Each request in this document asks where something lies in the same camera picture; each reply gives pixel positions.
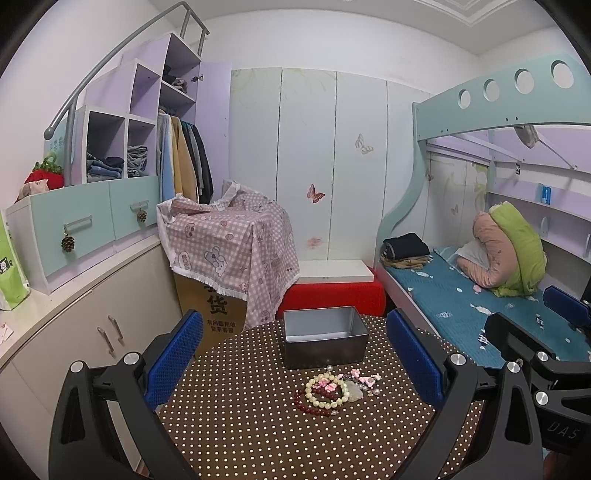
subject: red fabric stool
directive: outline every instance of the red fabric stool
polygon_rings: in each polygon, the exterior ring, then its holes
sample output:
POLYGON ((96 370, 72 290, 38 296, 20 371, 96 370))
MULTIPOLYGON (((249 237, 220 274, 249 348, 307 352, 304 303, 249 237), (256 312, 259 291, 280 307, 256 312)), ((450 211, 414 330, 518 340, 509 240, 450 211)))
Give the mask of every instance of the red fabric stool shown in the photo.
POLYGON ((363 283, 296 283, 287 290, 276 317, 283 318, 286 310, 349 306, 361 315, 382 316, 386 308, 384 287, 376 277, 363 283))

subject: teal drawer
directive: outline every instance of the teal drawer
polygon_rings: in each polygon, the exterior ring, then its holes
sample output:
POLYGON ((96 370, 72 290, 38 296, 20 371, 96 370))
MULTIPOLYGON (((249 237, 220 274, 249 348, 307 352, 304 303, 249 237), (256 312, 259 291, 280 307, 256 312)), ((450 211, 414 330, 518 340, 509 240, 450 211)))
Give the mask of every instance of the teal drawer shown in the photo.
POLYGON ((115 240, 108 183, 77 185, 31 197, 37 249, 46 277, 115 240), (76 244, 72 252, 64 252, 64 225, 90 216, 69 228, 76 244))
POLYGON ((117 240, 156 223, 158 177, 111 180, 108 183, 117 240), (138 221, 140 205, 148 214, 145 222, 138 221))

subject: pine cone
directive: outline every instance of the pine cone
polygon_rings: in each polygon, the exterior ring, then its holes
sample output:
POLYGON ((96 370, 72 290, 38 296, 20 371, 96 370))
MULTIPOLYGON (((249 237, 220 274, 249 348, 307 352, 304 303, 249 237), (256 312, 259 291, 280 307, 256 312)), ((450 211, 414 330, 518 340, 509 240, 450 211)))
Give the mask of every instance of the pine cone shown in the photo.
POLYGON ((72 237, 70 235, 66 235, 61 240, 61 248, 66 253, 72 252, 74 250, 75 246, 76 246, 76 241, 74 240, 74 237, 72 237))
POLYGON ((148 219, 148 212, 140 209, 138 212, 138 222, 144 223, 148 219))

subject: ceiling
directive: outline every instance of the ceiling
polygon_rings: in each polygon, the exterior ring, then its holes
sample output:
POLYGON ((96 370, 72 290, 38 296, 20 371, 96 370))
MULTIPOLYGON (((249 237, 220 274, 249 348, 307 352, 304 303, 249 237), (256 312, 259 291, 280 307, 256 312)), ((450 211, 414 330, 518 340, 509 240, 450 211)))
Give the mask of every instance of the ceiling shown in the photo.
MULTIPOLYGON (((160 11, 176 0, 150 0, 160 11)), ((257 10, 306 8, 351 12, 418 28, 476 55, 554 21, 535 0, 188 0, 206 21, 257 10)), ((183 9, 169 15, 177 27, 183 9)))

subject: polka dot tablecloth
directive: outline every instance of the polka dot tablecloth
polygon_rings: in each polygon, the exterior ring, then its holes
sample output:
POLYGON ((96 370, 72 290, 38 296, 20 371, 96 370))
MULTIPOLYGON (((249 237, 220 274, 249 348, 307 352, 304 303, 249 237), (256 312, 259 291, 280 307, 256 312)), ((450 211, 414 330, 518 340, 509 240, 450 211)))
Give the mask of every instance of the polka dot tablecloth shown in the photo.
MULTIPOLYGON (((324 369, 283 368, 283 329, 272 322, 226 340, 188 367, 160 419, 202 479, 389 479, 434 414, 422 403, 386 336, 385 319, 362 316, 369 330, 363 362, 380 374, 382 394, 346 404, 336 416, 296 409, 293 396, 324 369)), ((457 351, 443 342, 450 352, 457 351)), ((480 417, 472 404, 442 469, 459 467, 480 417)))

